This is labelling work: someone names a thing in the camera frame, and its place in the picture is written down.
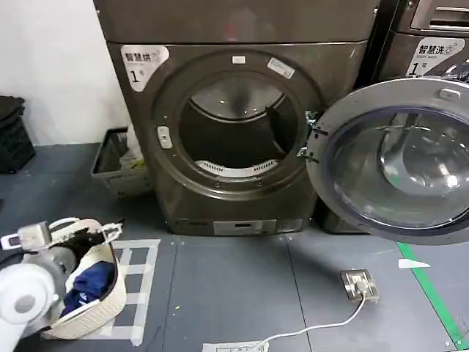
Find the green tape line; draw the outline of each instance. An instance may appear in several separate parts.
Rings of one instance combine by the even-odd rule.
[[[404,256],[404,258],[410,260],[417,260],[416,255],[414,254],[412,248],[409,245],[404,243],[397,243],[397,247],[401,251],[402,256]],[[449,312],[448,308],[440,297],[440,294],[436,291],[428,275],[426,275],[425,270],[423,268],[413,268],[412,271],[456,348],[458,350],[468,349],[469,345],[464,339],[464,334],[461,332],[461,330],[459,330],[456,321],[454,321],[453,317],[451,316],[451,313]]]

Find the white label on floor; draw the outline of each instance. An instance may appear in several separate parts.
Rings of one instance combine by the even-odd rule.
[[[252,350],[260,341],[248,342],[230,342],[230,343],[205,343],[202,352],[268,352],[269,343],[265,343],[263,347],[259,346],[255,351]]]

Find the blue clothing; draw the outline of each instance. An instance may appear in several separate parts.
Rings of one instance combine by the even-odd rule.
[[[64,299],[65,308],[60,317],[101,298],[114,280],[114,264],[98,262],[78,275]]]

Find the white wall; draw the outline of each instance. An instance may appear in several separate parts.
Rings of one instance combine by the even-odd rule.
[[[35,144],[100,141],[128,111],[92,0],[0,0],[0,95]]]

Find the stacked appliance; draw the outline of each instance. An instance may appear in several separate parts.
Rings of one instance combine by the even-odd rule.
[[[309,124],[351,91],[378,2],[95,0],[173,232],[309,223]]]

